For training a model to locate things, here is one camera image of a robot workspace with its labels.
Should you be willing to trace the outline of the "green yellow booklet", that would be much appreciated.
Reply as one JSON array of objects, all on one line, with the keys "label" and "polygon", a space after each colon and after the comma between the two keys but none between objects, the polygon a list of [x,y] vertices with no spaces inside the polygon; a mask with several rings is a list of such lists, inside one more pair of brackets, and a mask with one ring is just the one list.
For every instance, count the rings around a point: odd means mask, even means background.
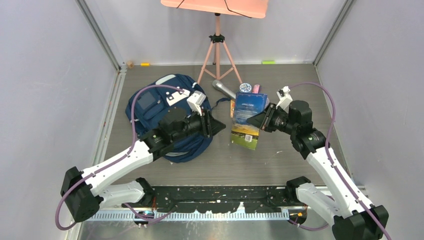
[{"label": "green yellow booklet", "polygon": [[260,129],[248,123],[247,119],[263,112],[267,99],[266,93],[236,93],[230,132],[230,141],[233,144],[250,150],[256,149]]}]

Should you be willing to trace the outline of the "navy blue student backpack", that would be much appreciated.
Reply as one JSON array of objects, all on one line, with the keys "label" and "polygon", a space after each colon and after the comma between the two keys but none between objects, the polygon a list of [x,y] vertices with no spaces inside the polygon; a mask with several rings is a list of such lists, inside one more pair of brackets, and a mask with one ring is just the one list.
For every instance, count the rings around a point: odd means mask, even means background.
[{"label": "navy blue student backpack", "polygon": [[[185,163],[201,155],[211,144],[213,137],[198,134],[185,139],[163,139],[158,136],[158,122],[171,108],[181,108],[192,113],[187,98],[194,92],[205,91],[190,76],[168,74],[134,93],[125,109],[131,123],[133,140],[129,152],[135,150],[136,142],[147,141],[153,158],[164,157],[174,163]],[[208,97],[202,110],[212,112]]]}]

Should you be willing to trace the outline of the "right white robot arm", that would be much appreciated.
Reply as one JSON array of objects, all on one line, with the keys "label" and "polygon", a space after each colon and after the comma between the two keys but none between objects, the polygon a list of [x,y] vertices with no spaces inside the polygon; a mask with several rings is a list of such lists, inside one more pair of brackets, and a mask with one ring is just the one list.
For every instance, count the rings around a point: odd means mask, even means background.
[{"label": "right white robot arm", "polygon": [[383,205],[374,205],[340,167],[328,139],[313,127],[307,102],[295,100],[288,110],[271,103],[246,121],[265,132],[288,134],[293,148],[315,169],[331,193],[326,195],[301,176],[286,183],[288,203],[311,207],[331,227],[337,240],[380,240],[386,236],[388,211]]}]

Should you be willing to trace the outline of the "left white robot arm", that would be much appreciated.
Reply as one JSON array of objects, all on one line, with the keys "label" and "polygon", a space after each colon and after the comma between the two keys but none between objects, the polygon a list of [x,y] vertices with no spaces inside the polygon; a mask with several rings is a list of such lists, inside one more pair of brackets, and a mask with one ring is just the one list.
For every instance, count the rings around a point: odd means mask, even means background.
[{"label": "left white robot arm", "polygon": [[187,115],[175,108],[159,121],[158,126],[136,138],[134,145],[95,166],[68,169],[62,183],[61,195],[73,220],[84,222],[100,209],[125,203],[148,207],[155,191],[146,179],[139,177],[126,184],[114,182],[131,171],[150,164],[172,152],[177,141],[191,136],[211,138],[226,128],[212,116],[210,110]]}]

